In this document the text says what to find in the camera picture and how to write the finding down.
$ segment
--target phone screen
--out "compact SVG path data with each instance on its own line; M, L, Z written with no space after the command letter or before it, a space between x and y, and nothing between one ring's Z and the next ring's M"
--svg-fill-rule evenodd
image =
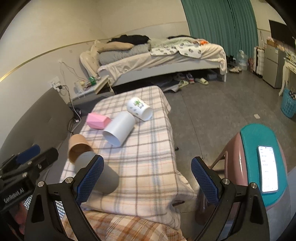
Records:
M279 189L276 158L271 146L258 146L261 165L262 192L275 192Z

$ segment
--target pillow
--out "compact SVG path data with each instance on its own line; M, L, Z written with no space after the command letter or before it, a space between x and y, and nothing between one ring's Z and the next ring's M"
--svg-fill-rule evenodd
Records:
M98 53L98 49L99 48L95 44L93 44L92 47L91 47L91 56L96 58L97 60L99 59L99 55L100 55Z
M122 43L122 42L110 42L110 43L97 43L97 52L102 53L106 51L112 50L128 50L131 49L134 45L130 43Z

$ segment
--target shoe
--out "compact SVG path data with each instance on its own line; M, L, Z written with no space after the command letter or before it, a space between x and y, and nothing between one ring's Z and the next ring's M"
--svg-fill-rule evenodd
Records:
M185 87L187 85L189 85L189 83L186 80L180 80L180 82L178 84L179 88L183 88L183 87Z
M239 66L235 66L235 68L236 68L239 72L242 71L241 67L239 67Z
M195 83L194 78L190 73L186 74L186 80L189 82L189 84L194 84Z
M232 69L229 70L229 72L238 74L239 70L237 68L233 67Z
M208 85L209 84L209 82L206 79L204 79L204 78L200 78L200 79L195 78L194 80L196 82L198 82L198 83L201 83L202 85Z
M181 80L185 80L186 77L184 74L182 73L177 73L173 76L173 79L176 80L176 81L181 81Z

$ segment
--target brown paper cup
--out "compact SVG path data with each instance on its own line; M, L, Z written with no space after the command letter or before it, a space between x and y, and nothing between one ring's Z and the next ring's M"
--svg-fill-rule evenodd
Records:
M87 151L93 151L93 149L83 135L76 134L70 137L68 148L70 162L74 163L82 153Z

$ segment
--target sneaker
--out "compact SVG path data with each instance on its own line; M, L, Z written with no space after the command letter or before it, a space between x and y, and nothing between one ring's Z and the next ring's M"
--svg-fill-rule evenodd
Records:
M194 78L190 73L186 74L186 80L189 82L189 84L194 84L195 83Z
M184 74L182 73L177 73L173 76L173 79L176 80L176 81L181 81L181 80L185 80L186 77Z

